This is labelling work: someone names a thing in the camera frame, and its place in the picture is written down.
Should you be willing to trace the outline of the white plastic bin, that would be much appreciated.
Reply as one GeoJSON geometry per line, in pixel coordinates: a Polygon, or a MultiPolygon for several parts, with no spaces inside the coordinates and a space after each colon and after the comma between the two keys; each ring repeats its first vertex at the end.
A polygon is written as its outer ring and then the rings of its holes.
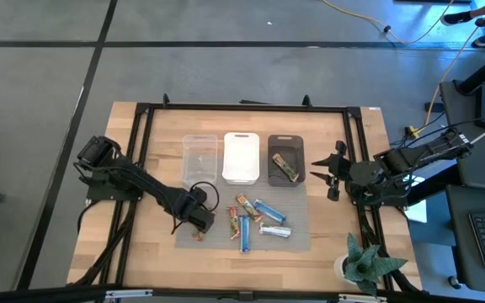
{"type": "Polygon", "coordinates": [[[260,139],[256,133],[224,135],[222,177],[231,185],[253,185],[260,174],[260,139]]]}

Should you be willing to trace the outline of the blue granola bar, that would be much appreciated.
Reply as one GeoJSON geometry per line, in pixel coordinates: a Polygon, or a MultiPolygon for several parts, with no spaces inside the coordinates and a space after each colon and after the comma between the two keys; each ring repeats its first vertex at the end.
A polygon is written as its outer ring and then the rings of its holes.
{"type": "Polygon", "coordinates": [[[278,210],[265,204],[261,199],[256,199],[253,203],[253,207],[260,213],[268,216],[269,218],[277,221],[283,225],[286,221],[286,216],[280,213],[278,210]]]}
{"type": "Polygon", "coordinates": [[[248,215],[241,215],[240,221],[240,251],[248,253],[250,251],[250,218],[248,215]]]}

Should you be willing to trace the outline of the silver brown granola bar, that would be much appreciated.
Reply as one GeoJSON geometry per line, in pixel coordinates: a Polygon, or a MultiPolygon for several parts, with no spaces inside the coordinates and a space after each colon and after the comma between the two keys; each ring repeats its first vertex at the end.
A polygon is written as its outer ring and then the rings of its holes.
{"type": "Polygon", "coordinates": [[[298,180],[299,173],[279,153],[275,153],[272,160],[292,183],[298,180]]]}

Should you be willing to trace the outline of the dark grey plastic bin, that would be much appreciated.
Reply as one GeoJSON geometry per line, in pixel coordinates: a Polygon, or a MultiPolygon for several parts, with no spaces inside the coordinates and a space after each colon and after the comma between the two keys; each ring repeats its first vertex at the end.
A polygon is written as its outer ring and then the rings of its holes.
{"type": "Polygon", "coordinates": [[[271,135],[268,139],[268,182],[273,187],[294,188],[306,179],[304,141],[295,135],[271,135]],[[298,174],[295,181],[274,161],[278,154],[291,171],[298,174]]]}

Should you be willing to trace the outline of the green succulent plant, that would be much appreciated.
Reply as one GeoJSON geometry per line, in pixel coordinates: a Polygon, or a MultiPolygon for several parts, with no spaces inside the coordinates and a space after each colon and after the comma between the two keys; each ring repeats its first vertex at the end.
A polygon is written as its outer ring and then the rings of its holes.
{"type": "Polygon", "coordinates": [[[355,236],[347,236],[348,257],[344,269],[344,278],[354,282],[367,295],[377,295],[377,284],[380,277],[400,269],[407,259],[379,257],[380,245],[371,245],[363,249],[355,236]]]}

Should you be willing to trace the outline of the orange green granola bar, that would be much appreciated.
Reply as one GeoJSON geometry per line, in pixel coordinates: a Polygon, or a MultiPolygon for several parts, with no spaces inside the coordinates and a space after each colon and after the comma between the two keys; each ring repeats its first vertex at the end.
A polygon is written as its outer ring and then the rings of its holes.
{"type": "Polygon", "coordinates": [[[243,194],[240,193],[235,197],[237,203],[242,206],[242,208],[247,212],[248,216],[254,222],[260,222],[262,220],[262,216],[259,212],[254,208],[254,206],[249,202],[248,198],[243,194]]]}

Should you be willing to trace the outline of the clear plastic bin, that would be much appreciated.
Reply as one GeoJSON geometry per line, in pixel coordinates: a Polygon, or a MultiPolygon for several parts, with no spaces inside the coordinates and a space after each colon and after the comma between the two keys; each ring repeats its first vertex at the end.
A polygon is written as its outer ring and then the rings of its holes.
{"type": "Polygon", "coordinates": [[[185,186],[205,181],[216,184],[218,140],[214,135],[183,137],[183,177],[185,186]]]}

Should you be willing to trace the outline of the silver metal bracket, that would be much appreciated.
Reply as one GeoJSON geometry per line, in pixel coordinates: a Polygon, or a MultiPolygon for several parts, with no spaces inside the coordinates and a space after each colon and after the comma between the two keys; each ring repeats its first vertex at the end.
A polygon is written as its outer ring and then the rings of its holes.
{"type": "Polygon", "coordinates": [[[357,295],[357,294],[339,294],[338,302],[347,303],[388,303],[386,297],[357,295]]]}
{"type": "Polygon", "coordinates": [[[119,300],[126,298],[148,297],[153,295],[153,290],[109,290],[105,293],[106,300],[119,300]]]}

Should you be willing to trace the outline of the black aluminium table frame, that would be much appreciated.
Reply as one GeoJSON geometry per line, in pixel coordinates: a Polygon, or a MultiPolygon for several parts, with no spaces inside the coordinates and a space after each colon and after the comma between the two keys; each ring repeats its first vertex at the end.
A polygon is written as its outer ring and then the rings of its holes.
{"type": "Polygon", "coordinates": [[[306,210],[311,246],[306,251],[258,250],[242,253],[236,242],[225,249],[207,249],[200,242],[191,248],[176,245],[171,218],[151,196],[137,206],[123,283],[127,287],[173,290],[268,291],[303,300],[326,300],[357,288],[333,271],[334,261],[347,252],[348,234],[360,231],[357,211],[346,194],[338,201],[327,198],[318,161],[333,152],[339,140],[352,138],[354,153],[376,154],[389,147],[382,112],[364,107],[360,117],[344,121],[346,108],[326,109],[285,106],[267,109],[248,104],[170,104],[152,118],[146,169],[168,185],[182,178],[182,140],[187,134],[254,132],[262,140],[270,135],[299,135],[306,159],[306,210]]]}

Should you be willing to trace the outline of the white plant pot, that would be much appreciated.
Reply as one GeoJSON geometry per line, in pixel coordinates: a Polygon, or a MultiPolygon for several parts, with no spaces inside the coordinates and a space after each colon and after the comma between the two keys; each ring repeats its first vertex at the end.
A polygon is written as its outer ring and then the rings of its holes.
{"type": "Polygon", "coordinates": [[[350,281],[344,277],[345,276],[344,263],[347,261],[348,256],[349,256],[348,254],[344,254],[344,255],[341,255],[340,257],[337,257],[333,264],[333,271],[339,279],[343,280],[343,282],[356,285],[355,282],[350,281]]]}

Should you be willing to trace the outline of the grey woven mat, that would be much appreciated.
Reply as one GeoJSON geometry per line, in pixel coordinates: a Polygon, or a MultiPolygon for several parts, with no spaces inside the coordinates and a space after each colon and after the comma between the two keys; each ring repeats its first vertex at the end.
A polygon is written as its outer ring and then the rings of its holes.
{"type": "Polygon", "coordinates": [[[220,198],[209,186],[204,187],[210,197],[209,205],[218,203],[214,225],[198,241],[192,237],[195,228],[190,224],[183,224],[176,231],[175,247],[196,249],[240,249],[240,240],[231,239],[230,218],[227,208],[237,207],[237,213],[244,215],[246,211],[235,200],[238,194],[244,194],[253,203],[259,199],[266,205],[278,210],[286,216],[284,226],[291,229],[287,238],[262,235],[259,233],[260,224],[251,221],[249,226],[250,250],[266,251],[308,251],[311,248],[311,232],[307,207],[306,186],[300,184],[294,188],[271,187],[266,181],[258,181],[251,186],[229,185],[219,183],[217,189],[220,198]]]}

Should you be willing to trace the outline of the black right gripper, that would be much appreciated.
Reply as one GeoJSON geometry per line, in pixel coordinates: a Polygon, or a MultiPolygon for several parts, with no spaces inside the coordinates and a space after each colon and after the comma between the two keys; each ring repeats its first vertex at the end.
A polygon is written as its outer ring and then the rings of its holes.
{"type": "Polygon", "coordinates": [[[339,200],[339,182],[347,179],[351,166],[351,162],[344,157],[347,146],[343,141],[336,141],[335,150],[337,152],[336,154],[330,154],[327,158],[312,163],[313,166],[328,167],[331,175],[311,172],[311,175],[320,178],[326,185],[329,185],[328,198],[332,201],[339,200]]]}

